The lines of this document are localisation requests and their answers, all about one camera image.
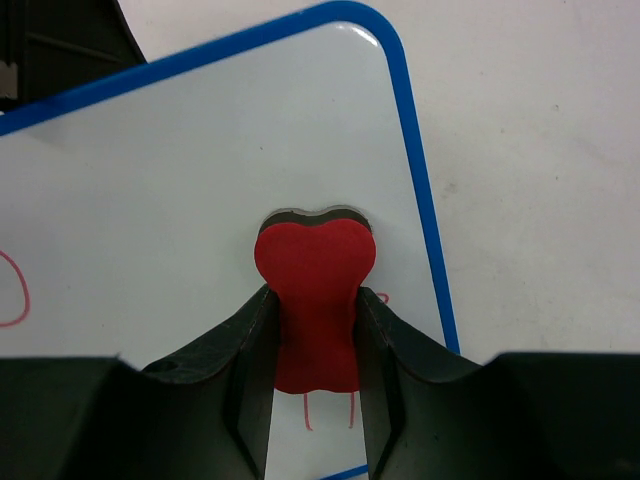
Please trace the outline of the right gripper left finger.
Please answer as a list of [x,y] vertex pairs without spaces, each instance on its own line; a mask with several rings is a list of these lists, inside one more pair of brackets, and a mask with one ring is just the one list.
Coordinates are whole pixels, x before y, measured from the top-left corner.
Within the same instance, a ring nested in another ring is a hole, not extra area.
[[143,369],[115,357],[3,360],[2,477],[263,478],[278,314],[262,288]]

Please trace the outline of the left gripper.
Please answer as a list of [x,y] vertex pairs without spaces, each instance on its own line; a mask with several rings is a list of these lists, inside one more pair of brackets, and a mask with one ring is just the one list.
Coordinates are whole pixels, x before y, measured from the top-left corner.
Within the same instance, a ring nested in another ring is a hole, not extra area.
[[146,59],[113,0],[1,0],[1,112]]

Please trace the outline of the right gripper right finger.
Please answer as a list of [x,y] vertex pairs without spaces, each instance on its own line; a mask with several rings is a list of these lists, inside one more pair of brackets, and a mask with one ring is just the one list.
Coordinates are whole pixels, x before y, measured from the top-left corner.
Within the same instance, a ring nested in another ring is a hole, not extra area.
[[355,345],[373,479],[635,479],[639,358],[446,349],[371,290]]

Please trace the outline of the red whiteboard eraser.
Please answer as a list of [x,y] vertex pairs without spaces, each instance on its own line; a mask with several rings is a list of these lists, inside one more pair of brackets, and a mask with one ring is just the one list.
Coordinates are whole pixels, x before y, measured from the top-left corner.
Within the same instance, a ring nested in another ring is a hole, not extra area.
[[279,300],[277,390],[358,390],[356,298],[375,260],[372,227],[356,209],[285,209],[264,220],[254,262]]

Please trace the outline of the blue framed whiteboard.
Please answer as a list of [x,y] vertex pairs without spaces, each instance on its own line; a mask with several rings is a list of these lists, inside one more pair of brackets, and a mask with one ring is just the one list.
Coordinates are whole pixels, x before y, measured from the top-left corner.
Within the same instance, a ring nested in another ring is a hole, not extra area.
[[406,55],[371,7],[329,2],[1,119],[1,363],[143,366],[263,281],[263,219],[352,206],[367,284],[458,338]]

